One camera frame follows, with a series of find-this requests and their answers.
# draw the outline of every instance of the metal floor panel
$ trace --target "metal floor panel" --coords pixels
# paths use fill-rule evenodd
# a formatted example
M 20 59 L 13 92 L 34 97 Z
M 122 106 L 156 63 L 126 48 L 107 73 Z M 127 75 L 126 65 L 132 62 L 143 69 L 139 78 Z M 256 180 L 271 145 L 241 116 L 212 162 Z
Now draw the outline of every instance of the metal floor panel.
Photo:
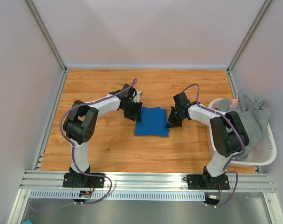
M 223 193 L 222 200 L 228 196 L 229 193 Z M 70 202 L 38 199 L 32 206 L 46 210 Z M 202 202 L 106 200 L 42 213 L 27 207 L 23 221 L 29 219 L 34 224 L 270 224 L 266 208 L 263 193 L 237 193 L 227 206 L 217 209 L 205 207 Z

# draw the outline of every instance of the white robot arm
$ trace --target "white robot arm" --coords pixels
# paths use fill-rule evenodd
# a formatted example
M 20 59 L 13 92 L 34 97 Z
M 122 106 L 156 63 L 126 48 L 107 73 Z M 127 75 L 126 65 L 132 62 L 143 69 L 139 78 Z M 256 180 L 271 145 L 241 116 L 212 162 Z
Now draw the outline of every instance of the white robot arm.
M 69 173 L 64 175 L 64 187 L 85 187 L 89 186 L 90 177 L 83 175 L 80 171 L 90 173 L 90 165 L 88 161 L 88 143 L 91 139 L 97 118 L 110 111 L 116 111 L 122 109 L 124 111 L 124 117 L 137 120 L 140 122 L 140 112 L 142 103 L 139 101 L 142 96 L 142 91 L 137 91 L 133 87 L 125 84 L 123 86 L 123 93 L 111 97 L 112 95 L 120 92 L 121 90 L 110 92 L 105 100 L 96 100 L 94 104 L 83 105 L 72 110 L 63 124 L 63 130 L 66 132 L 66 136 L 74 143 L 74 158 L 76 166 L 73 160 L 69 168 Z M 84 102 L 77 100 L 72 107 L 84 104 Z
M 173 98 L 175 107 L 172 107 L 166 127 L 182 126 L 182 121 L 185 118 L 197 120 L 211 127 L 216 148 L 211 161 L 203 168 L 201 177 L 198 177 L 198 175 L 187 176 L 190 178 L 187 181 L 188 188 L 218 189 L 218 184 L 221 183 L 222 189 L 229 189 L 225 168 L 232 156 L 240 153 L 242 146 L 235 133 L 230 130 L 230 126 L 220 114 L 230 120 L 244 145 L 247 146 L 249 138 L 239 115 L 234 111 L 216 113 L 213 110 L 204 109 L 205 107 L 202 104 L 196 101 L 190 102 L 184 92 L 175 95 Z

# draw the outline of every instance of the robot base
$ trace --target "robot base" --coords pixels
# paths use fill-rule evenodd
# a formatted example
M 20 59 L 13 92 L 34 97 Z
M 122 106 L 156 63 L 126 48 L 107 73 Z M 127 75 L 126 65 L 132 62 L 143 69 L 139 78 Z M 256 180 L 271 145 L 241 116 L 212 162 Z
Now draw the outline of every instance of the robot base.
M 202 174 L 189 174 L 184 180 L 187 181 L 189 190 L 219 190 L 219 184 L 221 185 L 222 190 L 230 189 L 228 177 L 226 175 L 223 175 L 221 179 L 218 179 L 209 186 L 205 184 Z
M 105 176 L 105 174 L 90 173 L 90 168 L 88 168 L 85 173 Z M 104 188 L 104 177 L 86 176 L 77 173 L 71 167 L 69 168 L 69 172 L 66 173 L 63 177 L 64 180 L 62 186 L 64 188 Z

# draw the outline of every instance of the cable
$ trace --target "cable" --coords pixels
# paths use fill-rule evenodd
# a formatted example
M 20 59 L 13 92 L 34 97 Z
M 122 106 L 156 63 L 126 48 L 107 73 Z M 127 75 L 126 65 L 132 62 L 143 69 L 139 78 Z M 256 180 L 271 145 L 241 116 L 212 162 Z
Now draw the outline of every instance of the cable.
M 59 122 L 59 130 L 60 130 L 60 133 L 61 133 L 61 135 L 63 136 L 63 138 L 64 138 L 65 140 L 67 140 L 67 141 L 72 145 L 72 161 L 73 161 L 74 166 L 76 167 L 76 169 L 77 169 L 82 175 L 85 175 L 85 176 L 92 176 L 92 177 L 104 177 L 104 178 L 108 179 L 109 182 L 110 182 L 109 189 L 108 189 L 107 193 L 106 193 L 103 197 L 101 197 L 101 198 L 99 198 L 99 199 L 97 199 L 97 200 L 95 200 L 95 201 L 92 201 L 92 202 L 84 202 L 84 203 L 79 203 L 79 202 L 77 202 L 76 204 L 95 204 L 95 203 L 98 203 L 98 202 L 104 200 L 104 199 L 108 196 L 108 194 L 111 192 L 111 189 L 112 189 L 112 181 L 111 181 L 111 179 L 110 179 L 108 176 L 105 176 L 105 175 L 104 175 L 104 176 L 103 176 L 103 175 L 96 175 L 96 174 L 87 174 L 87 173 L 83 172 L 82 170 L 80 170 L 80 168 L 77 166 L 77 163 L 76 163 L 76 161 L 75 161 L 75 144 L 74 144 L 74 142 L 72 142 L 72 141 L 64 134 L 63 129 L 62 129 L 62 122 L 63 122 L 64 118 L 68 115 L 68 113 L 70 113 L 70 111 L 72 111 L 72 110 L 74 110 L 74 109 L 76 109 L 76 108 L 78 108 L 78 107 L 81 107 L 81 106 L 93 105 L 93 104 L 102 102 L 102 101 L 104 101 L 104 100 L 110 99 L 110 98 L 112 98 L 112 97 L 116 97 L 116 96 L 122 94 L 123 92 L 129 90 L 129 89 L 130 89 L 131 87 L 133 87 L 136 83 L 137 83 L 137 78 L 135 78 L 135 79 L 133 80 L 133 82 L 132 82 L 132 84 L 131 84 L 130 86 L 128 86 L 128 87 L 125 88 L 124 90 L 121 90 L 121 91 L 119 91 L 119 92 L 117 92 L 117 93 L 115 93 L 115 94 L 113 94 L 113 95 L 111 95 L 111 96 L 104 97 L 104 98 L 101 98 L 101 99 L 98 99 L 98 100 L 95 100 L 95 101 L 92 101 L 92 102 L 88 102 L 88 103 L 83 103 L 83 104 L 76 105 L 76 106 L 74 106 L 74 107 L 68 109 L 68 110 L 62 115 L 62 117 L 61 117 L 61 119 L 60 119 L 60 122 Z M 73 204 L 74 204 L 74 203 L 65 204 L 65 205 L 62 205 L 62 206 L 60 206 L 60 207 L 57 207 L 57 208 L 54 208 L 54 209 L 50 209 L 50 210 L 37 210 L 37 209 L 33 208 L 33 207 L 31 206 L 31 204 L 29 205 L 29 207 L 30 207 L 31 210 L 33 210 L 33 211 L 35 211 L 35 212 L 47 212 L 47 211 L 55 211 L 55 210 L 57 210 L 57 209 L 65 208 L 65 207 L 68 207 L 68 206 L 73 205 Z
M 200 87 L 199 87 L 199 85 L 197 83 L 194 83 L 194 84 L 191 84 L 191 85 L 187 86 L 182 92 L 185 92 L 187 89 L 189 89 L 191 86 L 194 86 L 194 85 L 197 86 L 196 105 L 199 106 L 200 108 L 203 108 L 203 109 L 207 110 L 207 111 L 214 112 L 214 113 L 220 115 L 223 119 L 225 119 L 225 121 L 229 124 L 229 126 L 231 127 L 231 129 L 235 133 L 237 139 L 240 141 L 240 144 L 241 144 L 241 147 L 242 147 L 242 151 L 239 154 L 237 154 L 237 155 L 233 155 L 227 161 L 227 163 L 223 167 L 223 171 L 226 174 L 233 173 L 233 174 L 236 175 L 236 177 L 235 177 L 235 187 L 234 187 L 233 192 L 230 195 L 229 199 L 226 202 L 224 202 L 223 204 L 217 205 L 217 207 L 222 207 L 222 206 L 226 205 L 228 202 L 230 202 L 230 200 L 233 198 L 233 196 L 235 195 L 235 190 L 236 190 L 237 184 L 238 184 L 238 173 L 236 171 L 226 171 L 226 168 L 229 165 L 229 163 L 232 161 L 233 158 L 235 158 L 237 156 L 240 156 L 240 155 L 244 155 L 245 152 L 246 152 L 246 149 L 245 149 L 245 145 L 244 145 L 244 143 L 243 143 L 239 133 L 237 132 L 237 130 L 235 129 L 235 127 L 233 126 L 233 124 L 230 122 L 230 120 L 227 117 L 225 117 L 222 113 L 220 113 L 220 112 L 218 112 L 216 110 L 213 110 L 211 108 L 208 108 L 208 107 L 205 107 L 205 106 L 199 104 L 198 98 L 199 98 Z

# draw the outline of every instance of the pink cloth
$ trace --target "pink cloth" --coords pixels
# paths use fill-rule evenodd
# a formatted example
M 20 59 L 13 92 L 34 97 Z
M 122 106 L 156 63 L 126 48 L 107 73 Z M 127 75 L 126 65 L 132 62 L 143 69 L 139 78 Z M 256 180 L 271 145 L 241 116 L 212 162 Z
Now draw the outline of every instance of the pink cloth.
M 238 103 L 239 103 L 239 98 L 236 98 L 236 99 L 228 99 L 230 105 L 229 107 L 230 108 L 236 108 L 238 106 Z

